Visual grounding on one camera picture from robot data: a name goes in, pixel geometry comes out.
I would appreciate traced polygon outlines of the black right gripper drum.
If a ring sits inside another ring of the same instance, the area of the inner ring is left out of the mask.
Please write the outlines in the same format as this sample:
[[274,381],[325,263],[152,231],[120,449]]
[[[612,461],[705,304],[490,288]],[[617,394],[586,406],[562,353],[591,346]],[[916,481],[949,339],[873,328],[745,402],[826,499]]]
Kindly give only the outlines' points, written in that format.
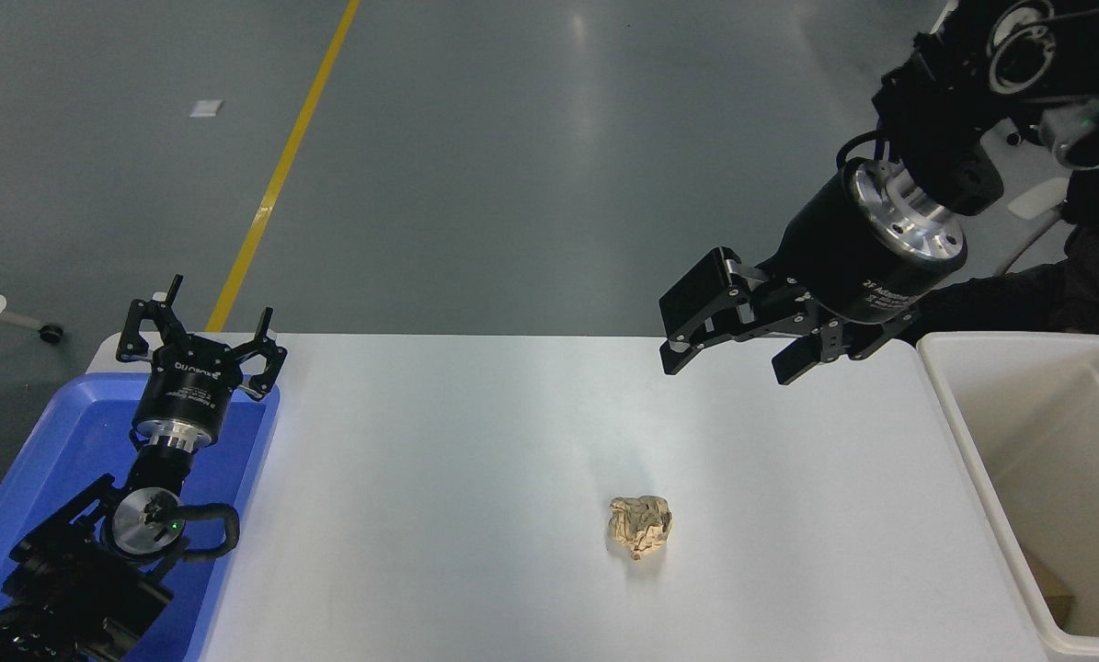
[[880,324],[964,267],[955,213],[907,169],[839,169],[787,225],[773,272],[859,324]]

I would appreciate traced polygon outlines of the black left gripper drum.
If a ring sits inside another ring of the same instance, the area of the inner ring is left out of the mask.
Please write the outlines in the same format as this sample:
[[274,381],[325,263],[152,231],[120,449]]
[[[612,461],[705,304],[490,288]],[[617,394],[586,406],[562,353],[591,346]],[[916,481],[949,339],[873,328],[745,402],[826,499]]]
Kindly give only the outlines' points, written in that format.
[[184,347],[165,344],[151,360],[133,430],[153,435],[155,424],[191,424],[201,435],[220,435],[234,390],[241,382],[231,347],[206,336],[190,336]]

